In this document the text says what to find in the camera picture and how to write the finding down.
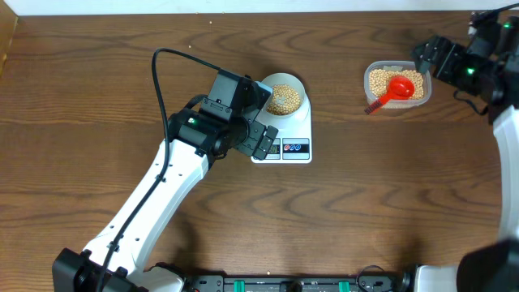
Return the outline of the soybeans in container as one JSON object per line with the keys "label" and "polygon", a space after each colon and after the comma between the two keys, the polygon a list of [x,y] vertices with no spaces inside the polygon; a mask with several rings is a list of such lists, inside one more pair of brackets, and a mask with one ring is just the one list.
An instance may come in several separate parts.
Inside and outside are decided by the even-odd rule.
{"label": "soybeans in container", "polygon": [[387,92],[390,79],[395,76],[404,76],[414,85],[414,94],[411,100],[420,100],[424,97],[424,77],[422,74],[413,70],[390,71],[385,69],[374,69],[369,73],[368,80],[371,93],[376,97],[381,97]]}

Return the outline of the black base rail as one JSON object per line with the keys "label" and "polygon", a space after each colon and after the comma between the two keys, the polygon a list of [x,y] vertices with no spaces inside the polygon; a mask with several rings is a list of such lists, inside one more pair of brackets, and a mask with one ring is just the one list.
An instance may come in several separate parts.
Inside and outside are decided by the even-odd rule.
{"label": "black base rail", "polygon": [[182,292],[412,292],[413,273],[394,273],[369,265],[355,274],[227,275],[204,273],[184,278]]}

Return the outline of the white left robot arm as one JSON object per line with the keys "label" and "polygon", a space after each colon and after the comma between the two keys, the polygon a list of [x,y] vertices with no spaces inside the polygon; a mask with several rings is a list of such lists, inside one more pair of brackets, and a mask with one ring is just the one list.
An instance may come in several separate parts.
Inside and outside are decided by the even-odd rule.
{"label": "white left robot arm", "polygon": [[185,278],[167,266],[145,265],[172,216],[214,161],[235,148],[261,159],[277,129],[258,117],[271,97],[257,97],[239,109],[193,97],[168,121],[154,161],[110,223],[80,252],[63,249],[52,266],[56,291],[181,291]]}

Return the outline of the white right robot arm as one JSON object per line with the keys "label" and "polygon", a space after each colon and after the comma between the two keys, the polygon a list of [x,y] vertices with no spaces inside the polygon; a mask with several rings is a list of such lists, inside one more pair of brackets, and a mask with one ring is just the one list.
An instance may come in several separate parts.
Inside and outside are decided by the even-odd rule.
{"label": "white right robot arm", "polygon": [[470,16],[470,43],[433,36],[412,52],[416,69],[458,92],[480,97],[500,152],[502,199],[498,240],[449,266],[420,265],[408,291],[518,289],[518,18],[499,22],[500,10]]}

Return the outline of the white digital kitchen scale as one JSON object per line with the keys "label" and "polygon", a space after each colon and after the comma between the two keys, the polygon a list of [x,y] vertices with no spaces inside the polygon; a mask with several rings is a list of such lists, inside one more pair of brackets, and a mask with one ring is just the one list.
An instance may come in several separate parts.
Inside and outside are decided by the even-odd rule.
{"label": "white digital kitchen scale", "polygon": [[311,103],[307,94],[302,94],[302,104],[289,115],[270,114],[265,109],[259,121],[278,130],[276,139],[265,159],[254,157],[256,164],[308,164],[312,161]]}

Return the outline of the grey plastic bowl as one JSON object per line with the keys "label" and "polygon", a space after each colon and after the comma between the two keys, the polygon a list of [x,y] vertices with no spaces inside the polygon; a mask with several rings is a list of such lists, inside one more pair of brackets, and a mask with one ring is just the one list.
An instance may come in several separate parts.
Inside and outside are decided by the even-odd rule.
{"label": "grey plastic bowl", "polygon": [[272,89],[266,105],[268,113],[285,117],[295,114],[302,108],[305,90],[297,77],[287,73],[275,73],[267,76],[262,83]]}

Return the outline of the soybeans in bowl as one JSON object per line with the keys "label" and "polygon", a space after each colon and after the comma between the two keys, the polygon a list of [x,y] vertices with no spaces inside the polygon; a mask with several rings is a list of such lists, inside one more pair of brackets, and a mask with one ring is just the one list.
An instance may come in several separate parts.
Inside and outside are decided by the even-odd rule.
{"label": "soybeans in bowl", "polygon": [[299,109],[301,97],[288,84],[277,84],[272,87],[272,98],[267,111],[274,115],[288,115]]}

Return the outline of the red plastic scoop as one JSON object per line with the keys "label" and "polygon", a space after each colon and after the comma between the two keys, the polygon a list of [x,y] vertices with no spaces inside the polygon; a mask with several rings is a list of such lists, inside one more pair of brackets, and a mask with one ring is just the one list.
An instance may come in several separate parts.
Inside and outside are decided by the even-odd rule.
{"label": "red plastic scoop", "polygon": [[372,102],[364,113],[373,114],[392,100],[408,100],[414,95],[414,91],[414,84],[410,79],[401,75],[394,76],[389,81],[386,93]]}

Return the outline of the clear plastic container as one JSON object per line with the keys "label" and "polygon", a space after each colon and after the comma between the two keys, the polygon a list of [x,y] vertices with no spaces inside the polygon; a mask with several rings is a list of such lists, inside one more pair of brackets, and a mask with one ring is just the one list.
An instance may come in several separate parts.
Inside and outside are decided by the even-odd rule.
{"label": "clear plastic container", "polygon": [[419,73],[411,61],[373,62],[364,73],[368,105],[382,103],[381,109],[409,109],[431,97],[429,72]]}

